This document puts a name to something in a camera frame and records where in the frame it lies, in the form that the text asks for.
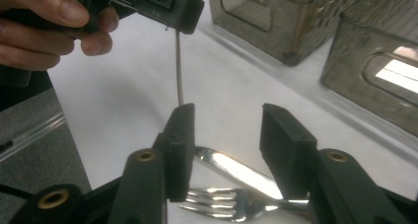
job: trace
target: finger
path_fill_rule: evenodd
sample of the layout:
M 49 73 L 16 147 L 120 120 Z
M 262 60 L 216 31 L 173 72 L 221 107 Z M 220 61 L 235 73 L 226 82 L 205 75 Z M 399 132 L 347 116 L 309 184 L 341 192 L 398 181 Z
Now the finger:
M 0 44 L 0 64 L 9 67 L 40 71 L 51 68 L 59 63 L 60 57 L 56 54 L 16 48 Z
M 3 6 L 31 9 L 49 22 L 72 28 L 83 27 L 89 13 L 76 0 L 0 0 Z
M 86 55 L 100 55 L 111 51 L 112 40 L 108 33 L 96 32 L 81 41 L 81 48 Z
M 98 14 L 98 23 L 101 30 L 106 33 L 115 31 L 119 25 L 119 16 L 114 7 L 110 6 L 103 9 Z
M 68 54 L 74 49 L 74 40 L 64 33 L 41 31 L 2 19 L 0 43 L 57 55 Z

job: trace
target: gray cloth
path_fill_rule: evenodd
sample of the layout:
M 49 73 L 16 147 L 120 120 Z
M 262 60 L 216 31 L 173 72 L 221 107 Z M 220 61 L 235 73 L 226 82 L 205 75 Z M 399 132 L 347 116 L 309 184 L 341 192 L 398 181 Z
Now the gray cloth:
M 60 112 L 53 89 L 0 112 L 0 143 L 14 139 Z M 66 123 L 1 162 L 0 184 L 31 193 L 58 184 L 73 184 L 82 192 L 91 189 Z M 24 203 L 21 198 L 0 193 L 0 224 L 9 223 Z

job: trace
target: white table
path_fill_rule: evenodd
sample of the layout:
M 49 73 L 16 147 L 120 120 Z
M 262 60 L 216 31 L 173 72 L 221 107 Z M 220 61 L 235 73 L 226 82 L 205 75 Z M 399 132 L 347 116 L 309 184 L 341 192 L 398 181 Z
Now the white table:
M 49 70 L 93 188 L 117 177 L 127 156 L 151 147 L 177 106 L 174 31 L 139 15 L 120 22 L 113 51 L 99 57 L 79 49 Z M 287 67 L 212 24 L 209 3 L 192 36 L 181 36 L 186 103 L 196 105 L 198 145 L 230 154 L 270 175 L 258 150 L 261 106 L 289 110 L 319 148 L 353 155 L 374 179 L 415 198 L 418 139 L 321 87 L 331 41 L 297 67 Z M 238 187 L 195 163 L 192 187 Z M 224 223 L 171 204 L 170 223 Z M 276 212 L 257 223 L 305 223 Z

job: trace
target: metal fork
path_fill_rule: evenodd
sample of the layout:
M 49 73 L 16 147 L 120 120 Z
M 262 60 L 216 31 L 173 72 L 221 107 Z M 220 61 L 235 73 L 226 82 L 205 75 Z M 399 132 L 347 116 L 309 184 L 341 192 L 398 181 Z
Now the metal fork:
M 230 222 L 244 222 L 281 209 L 306 215 L 307 200 L 273 200 L 244 188 L 193 188 L 180 208 Z

